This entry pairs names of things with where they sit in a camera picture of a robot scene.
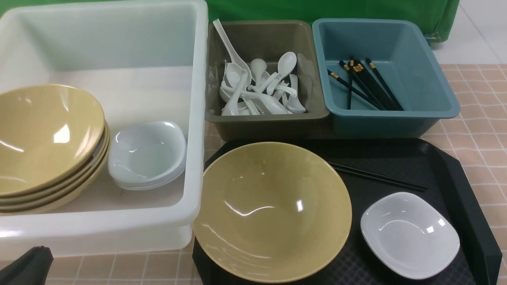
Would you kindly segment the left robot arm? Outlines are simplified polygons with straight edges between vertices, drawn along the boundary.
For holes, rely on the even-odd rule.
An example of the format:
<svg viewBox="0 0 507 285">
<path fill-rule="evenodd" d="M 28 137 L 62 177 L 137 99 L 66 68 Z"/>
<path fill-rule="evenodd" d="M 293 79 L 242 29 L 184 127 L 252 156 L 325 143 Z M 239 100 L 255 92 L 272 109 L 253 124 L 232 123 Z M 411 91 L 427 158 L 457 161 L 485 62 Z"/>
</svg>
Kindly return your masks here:
<svg viewBox="0 0 507 285">
<path fill-rule="evenodd" d="M 33 247 L 0 271 L 2 285 L 44 285 L 54 258 L 48 247 Z"/>
</svg>

